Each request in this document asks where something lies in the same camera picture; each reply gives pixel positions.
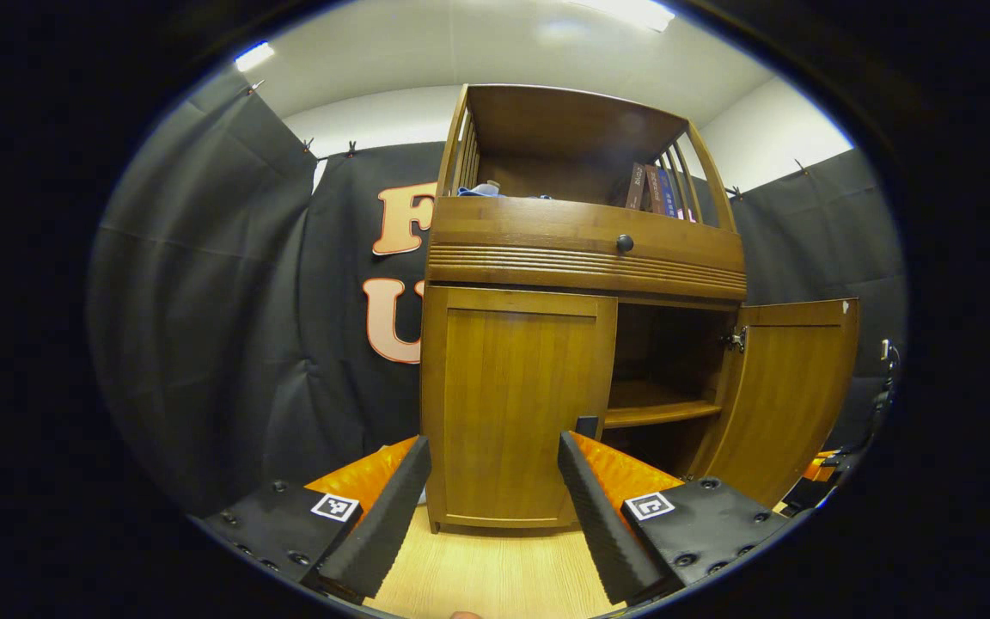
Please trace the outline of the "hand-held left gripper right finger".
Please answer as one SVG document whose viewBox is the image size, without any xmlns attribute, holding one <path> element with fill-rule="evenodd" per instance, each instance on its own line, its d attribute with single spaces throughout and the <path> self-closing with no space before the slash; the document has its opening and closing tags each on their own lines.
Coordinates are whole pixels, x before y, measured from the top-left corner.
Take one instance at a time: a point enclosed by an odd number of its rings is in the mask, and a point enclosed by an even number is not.
<svg viewBox="0 0 990 619">
<path fill-rule="evenodd" d="M 609 602 L 637 606 L 750 559 L 790 519 L 708 475 L 680 481 L 578 432 L 558 468 Z"/>
</svg>

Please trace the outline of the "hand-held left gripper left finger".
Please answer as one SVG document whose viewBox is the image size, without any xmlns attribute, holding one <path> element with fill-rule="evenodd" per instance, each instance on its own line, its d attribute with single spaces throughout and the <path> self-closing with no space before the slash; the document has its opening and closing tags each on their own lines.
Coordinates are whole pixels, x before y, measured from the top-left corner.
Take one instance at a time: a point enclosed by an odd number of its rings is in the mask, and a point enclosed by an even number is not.
<svg viewBox="0 0 990 619">
<path fill-rule="evenodd" d="M 317 481 L 265 481 L 203 528 L 282 579 L 362 602 L 393 567 L 430 470 L 428 439 L 413 436 Z"/>
</svg>

